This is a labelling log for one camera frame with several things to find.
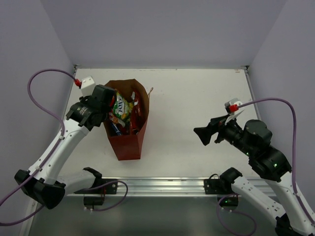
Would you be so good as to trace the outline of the dark red chip bag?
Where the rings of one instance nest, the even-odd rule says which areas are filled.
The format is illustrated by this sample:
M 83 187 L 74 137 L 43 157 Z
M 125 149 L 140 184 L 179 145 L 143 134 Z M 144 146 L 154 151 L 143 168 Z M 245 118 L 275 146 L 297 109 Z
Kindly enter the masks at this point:
M 136 110 L 132 110 L 129 122 L 130 135 L 136 135 L 141 130 L 142 117 L 137 113 Z
M 131 95 L 131 99 L 133 101 L 133 106 L 136 110 L 136 114 L 141 117 L 143 115 L 143 109 L 142 109 L 142 101 L 141 101 L 140 93 L 136 90 L 133 91 Z

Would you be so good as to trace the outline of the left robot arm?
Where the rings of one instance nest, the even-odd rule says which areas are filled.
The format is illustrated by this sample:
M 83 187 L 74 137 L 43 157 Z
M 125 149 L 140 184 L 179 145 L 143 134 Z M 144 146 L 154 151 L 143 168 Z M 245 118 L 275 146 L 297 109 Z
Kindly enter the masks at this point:
M 29 167 L 15 174 L 22 191 L 47 209 L 55 208 L 67 194 L 82 189 L 97 193 L 102 187 L 101 173 L 84 168 L 75 175 L 59 175 L 74 149 L 94 128 L 107 118 L 114 104 L 115 90 L 104 85 L 95 86 L 91 95 L 80 97 L 70 107 L 59 135 L 42 156 Z

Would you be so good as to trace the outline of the red paper bag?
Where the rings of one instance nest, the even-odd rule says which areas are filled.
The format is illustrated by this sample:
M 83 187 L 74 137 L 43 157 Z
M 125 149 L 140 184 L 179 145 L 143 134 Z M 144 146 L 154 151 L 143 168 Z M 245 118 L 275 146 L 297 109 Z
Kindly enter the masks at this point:
M 141 158 L 149 116 L 151 88 L 146 91 L 136 79 L 111 80 L 114 89 L 107 120 L 103 123 L 109 143 L 119 161 Z

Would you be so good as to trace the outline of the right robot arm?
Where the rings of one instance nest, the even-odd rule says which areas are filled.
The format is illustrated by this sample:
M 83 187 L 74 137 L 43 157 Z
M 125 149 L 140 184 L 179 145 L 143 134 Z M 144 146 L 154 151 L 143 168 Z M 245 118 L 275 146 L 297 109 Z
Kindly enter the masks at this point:
M 227 141 L 245 154 L 252 170 L 271 187 L 278 201 L 253 186 L 233 167 L 218 179 L 204 180 L 205 192 L 241 195 L 270 220 L 279 236 L 313 236 L 315 214 L 304 212 L 310 206 L 301 194 L 294 192 L 293 168 L 285 155 L 271 146 L 272 132 L 260 120 L 251 119 L 241 128 L 235 119 L 227 118 L 213 118 L 206 127 L 194 128 L 194 132 L 205 146 L 217 134 L 216 144 Z

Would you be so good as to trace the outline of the bright red patterned snack bag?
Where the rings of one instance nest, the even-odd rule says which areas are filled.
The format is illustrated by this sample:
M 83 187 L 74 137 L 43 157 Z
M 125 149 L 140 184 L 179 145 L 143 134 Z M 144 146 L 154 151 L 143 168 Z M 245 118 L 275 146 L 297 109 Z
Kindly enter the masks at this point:
M 109 112 L 108 115 L 111 122 L 114 122 L 115 124 L 119 124 L 123 128 L 126 128 L 126 129 L 130 128 L 130 117 L 127 117 L 125 120 L 122 120 L 116 117 L 112 112 Z

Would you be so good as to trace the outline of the green snack bag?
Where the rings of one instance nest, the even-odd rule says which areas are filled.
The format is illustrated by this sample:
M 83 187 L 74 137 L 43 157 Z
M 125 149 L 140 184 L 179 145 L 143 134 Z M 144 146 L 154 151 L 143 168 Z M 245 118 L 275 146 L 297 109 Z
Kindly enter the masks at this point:
M 132 109 L 133 103 L 128 102 L 118 90 L 115 90 L 114 105 L 112 108 L 113 115 L 125 121 L 130 117 Z

